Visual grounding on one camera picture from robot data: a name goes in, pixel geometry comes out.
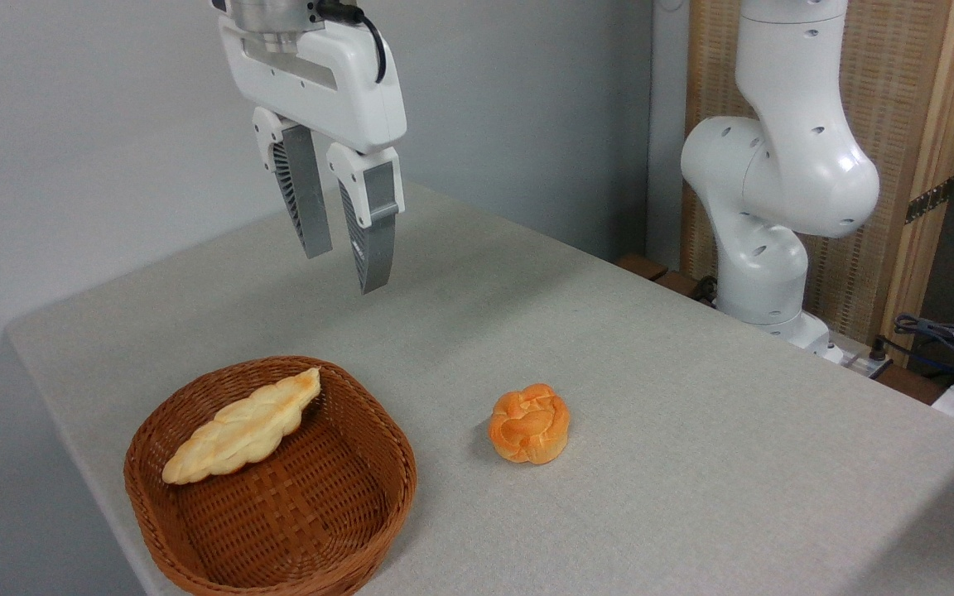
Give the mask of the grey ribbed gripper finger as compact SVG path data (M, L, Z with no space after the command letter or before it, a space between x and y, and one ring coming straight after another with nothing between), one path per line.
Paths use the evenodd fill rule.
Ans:
M253 130L265 169L275 175L287 212L308 259L332 250L328 212L311 130L255 107Z
M393 147L363 155L333 142L330 170L340 183L361 293L388 283L395 241L395 216L405 211L400 158Z

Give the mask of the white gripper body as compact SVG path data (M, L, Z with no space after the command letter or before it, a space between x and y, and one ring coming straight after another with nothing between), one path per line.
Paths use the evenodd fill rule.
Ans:
M364 154L395 146L407 132L393 50L383 46L386 72L376 78L367 27L330 22L302 34L294 54L269 52L227 16L219 33L234 82L253 104Z

